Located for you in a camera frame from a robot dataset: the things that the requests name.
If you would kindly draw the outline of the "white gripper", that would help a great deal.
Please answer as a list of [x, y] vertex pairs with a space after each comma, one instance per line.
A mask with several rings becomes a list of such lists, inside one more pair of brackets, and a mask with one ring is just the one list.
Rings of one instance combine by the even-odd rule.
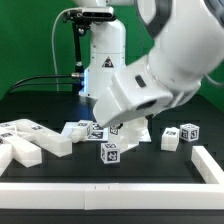
[[200, 87], [200, 77], [162, 56], [143, 56], [112, 76], [93, 113], [101, 127], [118, 125], [186, 103]]

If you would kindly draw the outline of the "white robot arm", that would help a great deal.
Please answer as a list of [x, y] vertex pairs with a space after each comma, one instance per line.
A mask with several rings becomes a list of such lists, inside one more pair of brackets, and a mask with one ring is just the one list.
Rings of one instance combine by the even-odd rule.
[[132, 5], [154, 46], [117, 71], [96, 101], [102, 127], [188, 102], [203, 77], [224, 61], [224, 0], [72, 0], [81, 7]]

